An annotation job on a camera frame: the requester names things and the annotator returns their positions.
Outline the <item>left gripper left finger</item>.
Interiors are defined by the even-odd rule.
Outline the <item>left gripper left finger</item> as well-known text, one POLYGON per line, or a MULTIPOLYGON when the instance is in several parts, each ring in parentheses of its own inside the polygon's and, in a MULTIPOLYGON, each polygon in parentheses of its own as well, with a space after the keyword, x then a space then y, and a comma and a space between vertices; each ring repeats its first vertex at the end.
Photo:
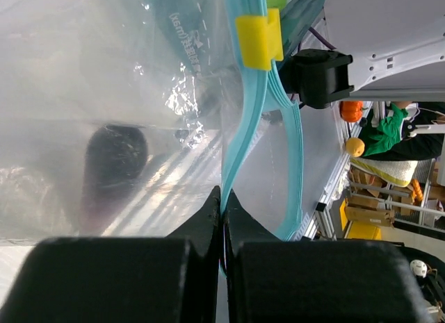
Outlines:
POLYGON ((50 238, 26 257, 2 322, 213 322, 220 188, 163 238, 50 238))

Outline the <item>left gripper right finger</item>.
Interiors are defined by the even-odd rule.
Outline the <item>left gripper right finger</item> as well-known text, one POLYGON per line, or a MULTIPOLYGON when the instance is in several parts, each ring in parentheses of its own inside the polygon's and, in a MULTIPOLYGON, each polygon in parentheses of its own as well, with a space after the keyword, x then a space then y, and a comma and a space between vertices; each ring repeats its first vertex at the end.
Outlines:
POLYGON ((400 250, 375 240, 278 239, 234 193, 224 213, 231 322, 430 322, 400 250))

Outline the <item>purple eggplant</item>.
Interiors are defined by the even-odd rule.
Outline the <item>purple eggplant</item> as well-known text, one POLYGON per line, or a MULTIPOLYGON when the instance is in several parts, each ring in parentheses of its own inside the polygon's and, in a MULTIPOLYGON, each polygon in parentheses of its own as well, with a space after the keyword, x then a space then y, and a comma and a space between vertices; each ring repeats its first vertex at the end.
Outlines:
POLYGON ((88 142, 79 207, 79 231, 99 234, 119 215, 139 187, 148 159, 143 132, 105 125, 88 142))

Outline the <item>clear zip top bag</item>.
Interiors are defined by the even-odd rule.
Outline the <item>clear zip top bag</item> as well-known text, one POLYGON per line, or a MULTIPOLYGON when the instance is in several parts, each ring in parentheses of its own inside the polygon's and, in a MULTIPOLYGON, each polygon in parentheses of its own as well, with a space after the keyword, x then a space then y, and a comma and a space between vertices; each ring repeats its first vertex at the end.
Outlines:
POLYGON ((243 65, 235 19, 266 0, 1 0, 1 243, 163 236, 212 187, 235 189, 287 239, 302 216, 300 111, 243 65), (148 159, 101 233, 79 231, 85 154, 105 125, 138 127, 148 159))

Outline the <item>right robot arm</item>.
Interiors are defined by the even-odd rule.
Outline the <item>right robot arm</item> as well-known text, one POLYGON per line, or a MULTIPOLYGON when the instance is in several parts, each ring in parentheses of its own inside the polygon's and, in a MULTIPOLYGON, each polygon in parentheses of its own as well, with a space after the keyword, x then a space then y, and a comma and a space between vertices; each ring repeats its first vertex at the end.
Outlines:
POLYGON ((334 48, 302 50, 279 70, 309 107, 444 60, 444 0, 326 0, 323 9, 334 48))

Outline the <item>yellow zipper slider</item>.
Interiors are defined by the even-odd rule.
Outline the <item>yellow zipper slider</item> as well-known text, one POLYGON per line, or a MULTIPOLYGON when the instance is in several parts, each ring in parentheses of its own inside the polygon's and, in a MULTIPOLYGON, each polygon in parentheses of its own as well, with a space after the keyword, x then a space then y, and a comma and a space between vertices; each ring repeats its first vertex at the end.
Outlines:
POLYGON ((241 15, 235 26, 245 67, 270 71, 274 60, 284 60, 278 8, 269 8, 266 16, 241 15))

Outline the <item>yellow lemon toy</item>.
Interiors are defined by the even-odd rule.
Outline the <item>yellow lemon toy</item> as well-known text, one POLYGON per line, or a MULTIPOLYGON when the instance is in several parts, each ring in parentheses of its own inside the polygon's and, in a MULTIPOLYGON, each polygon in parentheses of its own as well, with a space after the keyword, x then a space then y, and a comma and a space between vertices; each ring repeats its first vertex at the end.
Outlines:
POLYGON ((365 144, 359 138, 349 138, 345 143, 345 150, 352 158, 358 158, 365 152, 365 144))

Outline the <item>orange pumpkin toy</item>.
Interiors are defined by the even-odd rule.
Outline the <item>orange pumpkin toy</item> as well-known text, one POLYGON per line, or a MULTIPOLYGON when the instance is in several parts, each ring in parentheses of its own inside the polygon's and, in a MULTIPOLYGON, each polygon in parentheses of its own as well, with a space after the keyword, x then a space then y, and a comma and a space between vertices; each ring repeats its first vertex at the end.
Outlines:
POLYGON ((341 118, 348 123, 355 123, 361 120, 364 109, 362 101, 342 101, 340 103, 341 118))

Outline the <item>green cloth item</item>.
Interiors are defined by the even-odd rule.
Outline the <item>green cloth item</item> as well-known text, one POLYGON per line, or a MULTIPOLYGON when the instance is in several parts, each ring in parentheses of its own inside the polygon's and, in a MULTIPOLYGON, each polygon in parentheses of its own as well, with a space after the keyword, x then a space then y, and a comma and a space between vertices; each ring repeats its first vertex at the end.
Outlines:
POLYGON ((405 108, 391 104, 391 115, 380 120, 376 127, 368 123, 360 132, 359 139, 364 143, 362 158, 380 160, 390 158, 392 150, 403 139, 403 124, 409 117, 405 108))

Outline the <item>teal plastic tray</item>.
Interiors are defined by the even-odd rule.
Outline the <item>teal plastic tray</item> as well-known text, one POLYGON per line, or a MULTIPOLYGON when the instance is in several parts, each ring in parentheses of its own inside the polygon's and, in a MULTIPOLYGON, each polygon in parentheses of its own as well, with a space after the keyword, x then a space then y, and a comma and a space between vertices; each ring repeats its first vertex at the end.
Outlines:
POLYGON ((289 57, 322 11, 325 0, 287 0, 280 12, 284 56, 289 57))

